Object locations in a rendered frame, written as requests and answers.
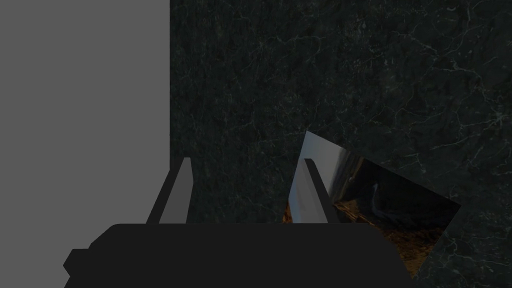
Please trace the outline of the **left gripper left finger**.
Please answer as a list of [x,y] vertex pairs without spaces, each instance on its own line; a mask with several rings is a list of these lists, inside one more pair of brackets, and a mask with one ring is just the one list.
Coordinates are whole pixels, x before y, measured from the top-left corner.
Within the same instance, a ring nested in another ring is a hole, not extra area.
[[193,171],[189,157],[178,157],[170,168],[147,224],[184,224],[187,221],[193,190]]

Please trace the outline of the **dark picture book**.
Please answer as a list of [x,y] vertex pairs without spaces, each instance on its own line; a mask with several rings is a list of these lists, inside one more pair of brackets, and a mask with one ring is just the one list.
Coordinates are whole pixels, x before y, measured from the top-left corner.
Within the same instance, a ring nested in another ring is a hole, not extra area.
[[461,207],[310,131],[299,158],[315,163],[337,219],[378,229],[412,277]]

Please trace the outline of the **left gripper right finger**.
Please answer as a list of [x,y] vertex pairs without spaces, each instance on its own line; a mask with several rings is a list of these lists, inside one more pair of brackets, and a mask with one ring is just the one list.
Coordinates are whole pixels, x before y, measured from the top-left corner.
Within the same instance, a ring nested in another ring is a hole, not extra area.
[[310,158],[300,159],[293,179],[293,223],[339,222],[314,161]]

